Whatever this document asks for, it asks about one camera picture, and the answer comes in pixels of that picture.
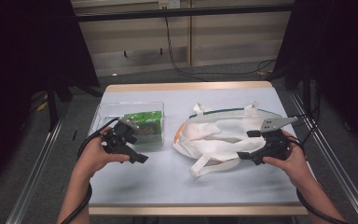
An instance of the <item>metal rail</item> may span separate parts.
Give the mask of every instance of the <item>metal rail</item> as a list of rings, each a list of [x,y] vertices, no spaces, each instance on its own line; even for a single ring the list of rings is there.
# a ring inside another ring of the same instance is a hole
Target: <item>metal rail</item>
[[[304,104],[301,101],[299,95],[296,92],[292,92],[291,96],[292,96],[292,100],[296,105],[298,112],[301,114],[305,114],[306,112],[303,107]],[[324,138],[324,135],[322,134],[321,130],[319,130],[319,128],[315,125],[315,122],[308,117],[305,117],[304,120],[310,130],[313,127],[313,135],[312,135],[313,139],[315,140],[319,149],[324,154],[327,163],[329,164],[339,184],[347,194],[348,199],[351,201],[353,208],[356,210],[358,214],[358,188],[354,186],[347,172],[339,162],[333,149],[330,147],[330,145],[327,143],[327,140]]]
[[[148,18],[206,16],[222,14],[262,13],[291,11],[293,4],[260,5],[248,7],[192,7],[167,10],[145,10],[116,13],[78,14],[74,17],[48,17],[37,22],[82,22],[82,21],[119,21]]]
[[[21,195],[17,199],[13,209],[8,216],[6,224],[19,224],[24,218],[25,212],[27,211],[28,205],[34,196],[34,191],[36,185],[42,175],[43,169],[45,168],[46,161],[48,160],[48,155],[57,139],[57,136],[60,132],[62,126],[62,119],[65,117],[70,103],[65,103],[63,106],[63,111],[61,118],[58,120],[54,129],[48,134],[45,144],[40,151],[39,157],[37,158],[36,163],[31,174],[28,177],[27,183],[22,189]]]

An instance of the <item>wooden table edge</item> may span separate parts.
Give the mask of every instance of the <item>wooden table edge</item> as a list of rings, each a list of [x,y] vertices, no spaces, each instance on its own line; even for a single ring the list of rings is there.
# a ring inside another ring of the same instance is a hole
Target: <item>wooden table edge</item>
[[[108,206],[90,205],[94,216],[304,216],[307,209],[299,203],[269,205],[216,205],[216,206]]]
[[[171,90],[212,90],[212,89],[247,89],[272,88],[267,81],[237,81],[237,82],[186,82],[186,83],[147,83],[147,84],[117,84],[106,87],[110,91],[171,91]]]

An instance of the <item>white cloth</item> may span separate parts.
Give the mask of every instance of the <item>white cloth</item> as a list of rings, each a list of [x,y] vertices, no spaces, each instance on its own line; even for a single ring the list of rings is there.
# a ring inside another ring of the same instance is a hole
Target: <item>white cloth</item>
[[[255,105],[212,111],[197,104],[193,109],[197,115],[186,120],[173,148],[198,159],[190,169],[195,177],[238,165],[241,160],[237,152],[253,152],[266,144],[263,137],[249,138],[246,132],[260,130],[264,119],[280,117]]]

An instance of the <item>clear plastic box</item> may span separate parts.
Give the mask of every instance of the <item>clear plastic box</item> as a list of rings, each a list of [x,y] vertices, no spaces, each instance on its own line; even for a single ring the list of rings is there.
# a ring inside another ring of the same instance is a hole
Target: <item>clear plastic box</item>
[[[164,104],[162,102],[120,102],[98,105],[89,128],[89,135],[114,118],[132,119],[139,130],[135,147],[158,147],[164,141]]]

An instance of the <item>human hand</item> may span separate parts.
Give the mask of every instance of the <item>human hand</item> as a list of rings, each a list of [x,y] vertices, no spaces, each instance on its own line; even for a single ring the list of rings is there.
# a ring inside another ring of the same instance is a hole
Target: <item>human hand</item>
[[[104,166],[112,161],[128,161],[130,156],[124,154],[106,153],[102,146],[103,135],[112,129],[106,127],[101,131],[101,135],[89,141],[78,159],[73,174],[82,175],[86,178],[92,178],[94,174],[104,168]]]
[[[294,139],[290,133],[285,131],[283,131],[283,133],[288,138]],[[294,143],[289,144],[289,150],[291,151],[291,154],[286,161],[281,161],[271,157],[264,157],[263,161],[284,170],[289,176],[292,184],[297,188],[300,187],[300,185],[307,183],[309,180],[313,181],[314,178],[310,173],[310,168],[305,160],[303,150]]]

